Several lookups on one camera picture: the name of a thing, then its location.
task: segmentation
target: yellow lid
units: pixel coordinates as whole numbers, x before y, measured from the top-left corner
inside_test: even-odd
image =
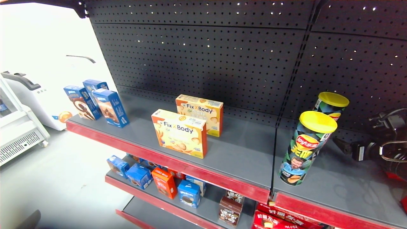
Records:
[[[329,134],[338,128],[336,121],[328,115],[317,111],[306,111],[300,115],[300,122],[308,129]]]
[[[318,98],[332,106],[347,107],[349,105],[349,100],[346,97],[332,92],[321,92]]]

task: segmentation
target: red shelf edge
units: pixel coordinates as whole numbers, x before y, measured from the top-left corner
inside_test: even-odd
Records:
[[[242,196],[248,197],[261,203],[267,203],[270,195],[270,190],[268,189],[262,189],[261,187],[257,187],[221,174],[217,174],[213,171],[206,170],[204,168],[183,162],[181,160],[177,160],[173,157],[156,153],[152,150],[148,150],[133,145],[129,142],[113,138],[105,133],[87,128],[69,120],[66,122],[66,129],[73,133],[101,142],[118,150],[122,150],[134,156],[146,159],[148,161],[152,161],[157,164],[164,164],[172,170],[180,171],[189,176],[197,177],[201,180],[207,181],[208,183],[211,183],[223,189],[232,190]]]
[[[125,213],[124,211],[120,211],[120,210],[117,210],[117,209],[116,209],[116,214],[118,214],[118,215],[120,215],[121,217],[123,217],[124,219],[126,219],[126,220],[128,220],[128,221],[134,223],[135,225],[139,226],[139,227],[142,228],[142,229],[155,229],[154,227],[152,227],[152,226],[146,224],[145,222],[143,222],[143,221],[137,219],[137,218],[134,217],[134,216],[131,216],[131,215]]]
[[[145,192],[143,192],[141,190],[138,190],[138,189],[136,189],[136,188],[134,188],[134,187],[132,187],[130,185],[126,185],[123,182],[120,182],[120,181],[118,181],[116,179],[113,179],[113,178],[111,178],[109,176],[105,176],[105,182],[108,183],[108,184],[111,184],[111,185],[113,185],[113,186],[115,186],[115,187],[117,187],[117,188],[119,188],[119,189],[121,189],[123,191],[126,191],[126,192],[130,193],[131,195],[133,195],[133,196],[135,196],[135,197],[137,197],[137,198],[139,198],[139,199],[141,199],[141,200],[143,200],[143,201],[145,201],[145,202],[147,202],[147,203],[149,203],[151,205],[159,207],[159,208],[163,209],[164,211],[170,212],[170,213],[172,213],[172,214],[174,214],[174,215],[176,215],[176,216],[178,216],[178,217],[180,217],[180,218],[182,218],[182,219],[184,219],[184,220],[186,220],[188,222],[191,222],[191,223],[193,223],[195,225],[198,225],[198,226],[200,226],[202,228],[206,228],[206,229],[212,229],[212,228],[213,229],[222,229],[221,226],[218,226],[218,225],[213,224],[213,223],[211,223],[209,221],[206,221],[206,220],[202,219],[201,217],[198,217],[198,216],[196,216],[196,215],[194,215],[192,213],[186,212],[186,211],[184,211],[184,210],[182,210],[182,209],[180,209],[180,208],[178,208],[178,207],[176,207],[176,206],[174,206],[174,205],[172,205],[170,203],[167,203],[167,202],[165,202],[163,200],[155,198],[155,197],[153,197],[153,196],[151,196],[151,195],[149,195],[149,194],[147,194],[147,193],[145,193]]]
[[[275,205],[293,213],[342,229],[401,229],[277,192]]]

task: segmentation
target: gray shelf board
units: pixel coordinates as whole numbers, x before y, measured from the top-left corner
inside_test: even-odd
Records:
[[[283,191],[314,203],[356,216],[407,229],[407,216],[400,204],[407,184],[391,180],[372,161],[354,161],[329,140],[298,187],[278,177],[293,130],[277,130],[274,192]]]
[[[156,229],[201,228],[137,197],[133,197],[123,211]]]
[[[135,163],[135,161],[129,157],[125,157],[124,160],[126,162],[128,162],[130,166],[132,166]],[[120,182],[123,182],[127,185],[130,185],[138,190],[146,192],[154,198],[163,200],[184,211],[197,215],[198,217],[201,217],[207,221],[211,221],[221,227],[230,228],[230,229],[234,228],[234,227],[228,225],[227,223],[219,220],[219,216],[218,216],[219,202],[221,201],[222,196],[224,196],[226,193],[226,190],[224,190],[220,187],[217,187],[217,186],[211,185],[211,184],[207,184],[205,195],[201,199],[201,202],[200,202],[198,208],[195,209],[195,208],[192,208],[192,207],[187,206],[186,204],[183,204],[182,202],[180,202],[178,195],[174,199],[170,199],[167,196],[163,195],[162,193],[159,193],[154,181],[152,181],[145,190],[142,190],[139,186],[131,183],[130,180],[125,179],[124,177],[118,175],[117,173],[115,173],[111,170],[106,175],[110,176]],[[254,200],[245,198],[245,201],[243,203],[242,214],[239,218],[239,223],[236,227],[237,229],[247,229],[247,228],[251,227],[252,222],[253,222],[253,213],[254,213],[255,207],[256,207],[256,202]]]
[[[168,103],[127,94],[120,97],[130,120],[123,129],[108,124],[103,117],[90,121],[76,115],[70,121],[218,174],[263,189],[271,188],[274,127],[224,116],[221,137],[208,135],[208,153],[200,159],[158,144],[151,115],[158,109],[176,112],[175,101]]]

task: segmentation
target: freezer vent grille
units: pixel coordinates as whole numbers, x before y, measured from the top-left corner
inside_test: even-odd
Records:
[[[38,135],[33,131],[26,134],[24,137],[17,139],[16,141],[9,143],[1,148],[0,163],[7,161],[9,158],[15,157],[21,152],[30,148],[31,145],[37,144],[41,141]]]

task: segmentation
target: gray floor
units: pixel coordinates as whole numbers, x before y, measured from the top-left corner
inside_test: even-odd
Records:
[[[104,182],[106,158],[125,153],[68,131],[47,130],[48,147],[35,146],[0,167],[1,228],[14,229],[36,209],[43,227],[137,228],[115,214],[131,195]]]

